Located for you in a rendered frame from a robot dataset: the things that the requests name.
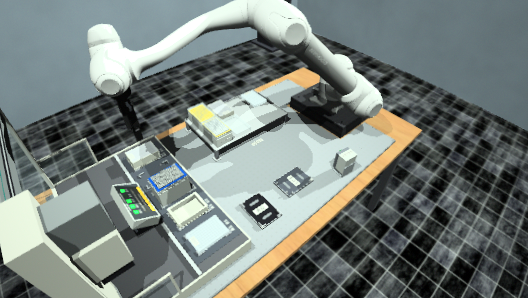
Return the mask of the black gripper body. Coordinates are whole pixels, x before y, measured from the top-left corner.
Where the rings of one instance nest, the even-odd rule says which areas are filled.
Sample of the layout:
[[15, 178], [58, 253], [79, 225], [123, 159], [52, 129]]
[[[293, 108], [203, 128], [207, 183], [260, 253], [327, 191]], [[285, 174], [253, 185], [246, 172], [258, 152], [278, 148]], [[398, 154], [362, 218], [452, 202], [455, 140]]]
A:
[[128, 89], [121, 95], [117, 96], [117, 97], [111, 97], [112, 99], [114, 100], [120, 100], [120, 102], [122, 102], [123, 104], [123, 107], [124, 109], [126, 110], [126, 103], [125, 102], [128, 102], [129, 105], [130, 105], [130, 102], [128, 100], [128, 97], [131, 95], [131, 89], [130, 89], [130, 86], [128, 87]]

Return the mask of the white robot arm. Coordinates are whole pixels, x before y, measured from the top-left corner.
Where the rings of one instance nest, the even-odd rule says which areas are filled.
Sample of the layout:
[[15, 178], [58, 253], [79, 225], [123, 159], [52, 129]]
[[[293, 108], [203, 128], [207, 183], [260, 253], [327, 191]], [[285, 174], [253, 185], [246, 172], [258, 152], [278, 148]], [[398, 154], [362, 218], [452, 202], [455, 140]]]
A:
[[96, 25], [87, 34], [91, 81], [102, 95], [119, 96], [138, 81], [141, 73], [163, 62], [201, 35], [249, 26], [256, 28], [276, 48], [294, 54], [320, 76], [319, 88], [312, 89], [318, 95], [310, 97], [310, 102], [332, 115], [344, 107], [365, 119], [380, 112], [383, 103], [380, 92], [362, 75], [355, 73], [348, 57], [333, 55], [311, 33], [305, 16], [283, 0], [232, 1], [189, 21], [156, 45], [142, 51], [123, 48], [111, 25]]

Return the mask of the white ready key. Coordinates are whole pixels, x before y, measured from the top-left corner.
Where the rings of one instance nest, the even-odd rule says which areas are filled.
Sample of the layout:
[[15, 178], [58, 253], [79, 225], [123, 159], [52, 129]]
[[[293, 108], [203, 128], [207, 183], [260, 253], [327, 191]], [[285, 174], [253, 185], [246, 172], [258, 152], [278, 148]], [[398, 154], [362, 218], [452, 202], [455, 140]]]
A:
[[[357, 154], [346, 147], [336, 153], [332, 168], [340, 177], [344, 177], [353, 171]], [[336, 169], [338, 170], [336, 170]]]

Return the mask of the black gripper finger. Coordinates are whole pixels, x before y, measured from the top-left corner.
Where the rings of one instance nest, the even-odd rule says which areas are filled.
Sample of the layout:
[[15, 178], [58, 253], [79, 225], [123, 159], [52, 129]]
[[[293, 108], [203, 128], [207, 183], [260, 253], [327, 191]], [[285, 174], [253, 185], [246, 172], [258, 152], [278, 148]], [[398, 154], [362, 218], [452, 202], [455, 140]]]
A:
[[[135, 113], [135, 111], [134, 111], [134, 107], [133, 107], [133, 105], [131, 105], [131, 101], [130, 101], [130, 99], [128, 99], [128, 100], [129, 100], [129, 102], [130, 102], [130, 105], [129, 105], [128, 102], [125, 102], [125, 103], [126, 103], [126, 106], [127, 106], [127, 107], [126, 107], [126, 110], [127, 110], [127, 111], [124, 109], [122, 102], [120, 102], [119, 104], [120, 104], [120, 106], [122, 107], [124, 113], [126, 113], [128, 119], [129, 119], [129, 121], [131, 120], [131, 121], [130, 121], [131, 126], [133, 125], [132, 128], [131, 128], [131, 130], [133, 130], [134, 135], [135, 135], [135, 138], [136, 138], [136, 140], [137, 140], [137, 142], [138, 142], [138, 141], [140, 141], [140, 140], [143, 139], [143, 136], [142, 136], [142, 133], [141, 133], [141, 130], [140, 130], [140, 127], [141, 127], [141, 126], [140, 126], [140, 124], [139, 124], [139, 121], [138, 121], [138, 119], [137, 119], [136, 113]], [[136, 130], [136, 129], [137, 129], [137, 130]], [[138, 131], [138, 130], [139, 130], [139, 131]], [[137, 132], [136, 132], [136, 131], [137, 131]]]
[[123, 116], [124, 122], [125, 122], [125, 124], [126, 124], [126, 127], [127, 127], [127, 129], [129, 130], [130, 128], [132, 128], [132, 126], [131, 126], [131, 124], [130, 124], [130, 122], [129, 122], [129, 119], [128, 119], [126, 113], [123, 112], [123, 109], [122, 109], [122, 107], [120, 106], [119, 102], [120, 102], [120, 100], [117, 101], [117, 104], [118, 104], [118, 107], [119, 107], [120, 113], [122, 113], [122, 116]]

